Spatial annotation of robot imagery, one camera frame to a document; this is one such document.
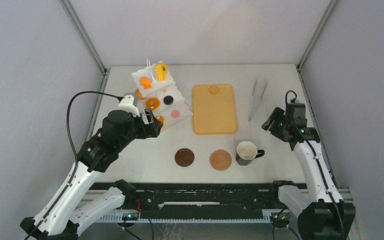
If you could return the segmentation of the yellow cake slice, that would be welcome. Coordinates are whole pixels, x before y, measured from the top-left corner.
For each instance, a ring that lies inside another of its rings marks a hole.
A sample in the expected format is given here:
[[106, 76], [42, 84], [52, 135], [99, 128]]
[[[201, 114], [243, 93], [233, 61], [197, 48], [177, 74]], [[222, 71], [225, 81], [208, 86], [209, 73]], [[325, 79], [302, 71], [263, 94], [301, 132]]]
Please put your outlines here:
[[159, 82], [163, 82], [166, 77], [166, 67], [164, 63], [157, 63], [155, 65], [155, 71], [156, 71], [156, 76], [157, 80]]

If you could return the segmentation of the orange fish cookie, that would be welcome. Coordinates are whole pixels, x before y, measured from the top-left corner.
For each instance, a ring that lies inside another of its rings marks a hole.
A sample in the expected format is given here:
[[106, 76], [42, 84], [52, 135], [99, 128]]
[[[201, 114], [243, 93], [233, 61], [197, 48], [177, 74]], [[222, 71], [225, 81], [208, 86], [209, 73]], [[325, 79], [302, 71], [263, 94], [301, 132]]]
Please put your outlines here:
[[140, 85], [143, 87], [144, 90], [151, 89], [152, 83], [153, 83], [153, 81], [147, 77], [142, 77], [140, 79]]

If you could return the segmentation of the metal serving tongs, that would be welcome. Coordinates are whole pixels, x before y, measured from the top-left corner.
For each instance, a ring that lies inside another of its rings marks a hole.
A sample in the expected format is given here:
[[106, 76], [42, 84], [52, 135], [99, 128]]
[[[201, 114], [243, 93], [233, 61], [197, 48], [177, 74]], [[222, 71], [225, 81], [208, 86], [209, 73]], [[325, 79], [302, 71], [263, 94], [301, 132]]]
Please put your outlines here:
[[262, 101], [263, 95], [267, 89], [267, 85], [268, 85], [268, 80], [266, 78], [264, 77], [261, 78], [260, 76], [256, 78], [254, 88], [253, 88], [253, 93], [250, 100], [249, 109], [248, 109], [248, 116], [247, 116], [248, 122], [250, 122], [254, 117], [254, 114], [257, 111]]

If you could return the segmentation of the white three-tier dessert stand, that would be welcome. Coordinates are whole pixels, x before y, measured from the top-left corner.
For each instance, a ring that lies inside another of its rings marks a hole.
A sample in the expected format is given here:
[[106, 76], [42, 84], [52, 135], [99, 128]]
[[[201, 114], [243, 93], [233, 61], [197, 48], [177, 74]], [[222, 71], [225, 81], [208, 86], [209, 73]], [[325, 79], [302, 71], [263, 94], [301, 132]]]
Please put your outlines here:
[[[172, 128], [176, 125], [181, 124], [187, 119], [193, 116], [193, 112], [190, 110], [190, 107], [186, 104], [186, 98], [182, 95], [179, 89], [176, 86], [176, 82], [172, 77], [169, 66], [168, 73], [166, 75], [165, 81], [159, 82], [156, 74], [156, 64], [164, 63], [159, 61], [152, 64], [150, 60], [146, 61], [146, 67], [139, 69], [131, 74], [134, 83], [136, 84], [136, 89], [139, 89], [145, 99], [138, 99], [138, 108], [140, 110], [146, 109], [145, 103], [149, 98], [158, 98], [160, 100], [160, 108], [156, 111], [152, 111], [153, 115], [163, 116], [165, 118], [165, 124], [163, 125], [161, 132], [167, 131], [169, 128]], [[147, 77], [152, 80], [152, 88], [144, 89], [140, 84], [140, 79], [142, 77]], [[174, 102], [172, 105], [165, 105], [163, 98], [165, 96], [172, 96]], [[174, 110], [180, 111], [179, 118], [172, 118], [171, 112]]]

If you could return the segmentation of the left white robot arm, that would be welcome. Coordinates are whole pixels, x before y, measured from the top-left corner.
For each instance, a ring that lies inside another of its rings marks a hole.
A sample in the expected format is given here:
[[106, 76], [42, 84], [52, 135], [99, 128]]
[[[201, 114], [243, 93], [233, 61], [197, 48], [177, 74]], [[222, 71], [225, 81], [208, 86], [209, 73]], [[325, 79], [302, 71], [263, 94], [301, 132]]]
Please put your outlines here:
[[162, 127], [150, 109], [139, 116], [124, 110], [111, 111], [97, 133], [82, 145], [70, 173], [50, 202], [37, 215], [24, 218], [20, 227], [37, 240], [76, 240], [112, 209], [133, 207], [137, 200], [135, 188], [123, 179], [87, 205], [78, 204], [122, 150], [136, 139], [158, 137]]

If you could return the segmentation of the black sandwich cookie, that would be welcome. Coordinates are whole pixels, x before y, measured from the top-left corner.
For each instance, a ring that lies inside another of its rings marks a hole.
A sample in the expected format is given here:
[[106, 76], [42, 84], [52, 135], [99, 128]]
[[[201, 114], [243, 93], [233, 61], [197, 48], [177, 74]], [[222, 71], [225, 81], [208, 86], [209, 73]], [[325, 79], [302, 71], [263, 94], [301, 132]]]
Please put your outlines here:
[[170, 106], [174, 103], [174, 98], [171, 95], [166, 95], [163, 98], [163, 103], [167, 106]]

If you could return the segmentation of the pink macaron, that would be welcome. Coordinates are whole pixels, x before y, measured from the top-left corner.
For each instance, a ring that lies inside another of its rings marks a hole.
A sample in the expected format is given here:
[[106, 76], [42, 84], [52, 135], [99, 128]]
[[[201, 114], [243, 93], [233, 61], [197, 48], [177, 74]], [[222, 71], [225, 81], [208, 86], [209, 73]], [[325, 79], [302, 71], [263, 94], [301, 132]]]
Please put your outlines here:
[[171, 113], [170, 113], [170, 116], [173, 118], [173, 119], [177, 119], [179, 118], [181, 115], [180, 111], [179, 110], [173, 110]]

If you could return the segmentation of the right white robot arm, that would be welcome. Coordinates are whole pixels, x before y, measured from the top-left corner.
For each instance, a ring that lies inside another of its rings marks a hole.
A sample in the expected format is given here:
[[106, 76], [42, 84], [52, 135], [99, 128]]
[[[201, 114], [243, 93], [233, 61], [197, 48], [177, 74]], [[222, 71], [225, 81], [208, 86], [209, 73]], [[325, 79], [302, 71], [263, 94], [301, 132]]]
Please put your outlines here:
[[356, 216], [356, 208], [339, 193], [322, 154], [321, 139], [307, 126], [306, 106], [289, 102], [276, 107], [262, 129], [288, 143], [299, 161], [308, 195], [293, 184], [283, 184], [269, 194], [275, 208], [284, 205], [297, 218], [303, 240], [345, 240]]

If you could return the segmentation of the orange egg tart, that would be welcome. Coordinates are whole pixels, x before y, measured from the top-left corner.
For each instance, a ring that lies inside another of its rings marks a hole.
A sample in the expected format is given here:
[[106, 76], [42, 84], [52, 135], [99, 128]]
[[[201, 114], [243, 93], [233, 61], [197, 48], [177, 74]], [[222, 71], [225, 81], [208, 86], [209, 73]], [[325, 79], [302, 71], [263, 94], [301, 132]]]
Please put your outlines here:
[[137, 95], [137, 97], [140, 99], [140, 100], [144, 100], [146, 97], [144, 97], [143, 95], [142, 95], [142, 93], [140, 92], [140, 90], [137, 88], [136, 90], [135, 90], [135, 94]]

